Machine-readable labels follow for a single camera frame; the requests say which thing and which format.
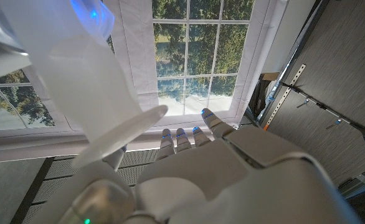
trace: gray wall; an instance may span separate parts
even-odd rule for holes
[[[0,162],[0,224],[10,223],[44,160]]]

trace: gray carpet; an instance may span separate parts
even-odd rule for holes
[[[365,126],[365,1],[331,0],[295,62],[287,83],[302,64],[296,86],[349,119]],[[281,91],[275,102],[282,97]],[[365,142],[346,123],[331,129],[333,115],[291,91],[268,131],[302,147],[339,185],[365,171]],[[274,103],[263,125],[275,108]]]

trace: robotic hand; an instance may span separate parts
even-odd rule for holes
[[[208,109],[215,140],[194,128],[161,137],[132,193],[114,172],[124,150],[80,169],[34,223],[360,223],[310,155],[262,129],[235,130]]]

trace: metal bracket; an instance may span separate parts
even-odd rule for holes
[[[303,73],[303,70],[305,68],[306,68],[306,65],[305,64],[301,65],[299,71],[297,71],[295,77],[293,77],[292,82],[290,82],[290,85],[291,86],[295,85],[295,83],[297,82],[297,80],[299,79],[300,75]],[[268,119],[267,124],[264,126],[264,128],[263,128],[264,131],[266,131],[268,129],[268,127],[270,126],[272,119],[275,117],[275,115],[277,114],[278,110],[281,108],[282,103],[287,98],[289,92],[290,92],[290,88],[287,88],[287,90],[284,92],[281,100],[278,102],[277,107],[272,112],[271,117]]]

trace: window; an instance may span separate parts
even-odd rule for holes
[[[0,77],[0,130],[54,126],[22,70]]]
[[[166,116],[229,110],[254,0],[153,0],[159,104]]]

